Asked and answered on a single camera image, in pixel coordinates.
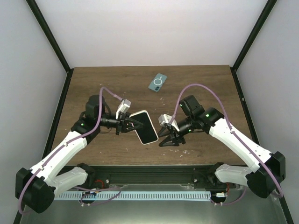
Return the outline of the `teal phone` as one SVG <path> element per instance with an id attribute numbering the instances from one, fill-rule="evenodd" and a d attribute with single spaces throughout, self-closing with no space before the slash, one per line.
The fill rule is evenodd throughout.
<path id="1" fill-rule="evenodd" d="M 149 84 L 148 88 L 155 92 L 159 92 L 163 84 L 165 83 L 167 76 L 161 73 L 157 73 L 156 76 L 153 78 L 151 83 Z"/>

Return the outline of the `cream phone case with ring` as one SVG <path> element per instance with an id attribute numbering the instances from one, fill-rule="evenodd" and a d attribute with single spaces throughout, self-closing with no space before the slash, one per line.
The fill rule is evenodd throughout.
<path id="1" fill-rule="evenodd" d="M 137 137 L 143 145 L 158 141 L 158 134 L 146 110 L 132 113 L 129 117 L 143 124 L 142 128 L 135 130 Z"/>

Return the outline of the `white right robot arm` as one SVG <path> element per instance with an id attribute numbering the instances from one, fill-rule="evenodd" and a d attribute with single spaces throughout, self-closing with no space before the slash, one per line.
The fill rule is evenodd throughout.
<path id="1" fill-rule="evenodd" d="M 233 126 L 228 126 L 220 111 L 213 107 L 205 110 L 193 95 L 180 100 L 179 106 L 186 115 L 184 120 L 176 122 L 168 114 L 158 118 L 162 127 L 158 136 L 165 137 L 159 143 L 160 147 L 179 146 L 186 143 L 185 135 L 205 132 L 222 142 L 246 164 L 240 167 L 216 163 L 207 177 L 211 187 L 218 188 L 229 182 L 247 186 L 258 197 L 267 198 L 277 188 L 275 183 L 285 179 L 285 157 L 282 153 L 272 153 Z"/>

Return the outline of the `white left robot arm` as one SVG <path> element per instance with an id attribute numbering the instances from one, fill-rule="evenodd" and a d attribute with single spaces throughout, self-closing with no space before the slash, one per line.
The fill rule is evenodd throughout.
<path id="1" fill-rule="evenodd" d="M 79 151 L 84 149 L 99 133 L 100 128 L 115 128 L 116 133 L 142 129 L 144 124 L 129 116 L 131 102 L 121 99 L 117 113 L 112 114 L 105 99 L 92 95 L 65 139 L 44 159 L 30 169 L 21 168 L 16 174 L 15 196 L 18 210 L 26 205 L 36 213 L 49 208 L 56 196 L 82 185 L 89 189 L 95 184 L 92 169 L 80 164 L 62 175 L 59 172 Z"/>

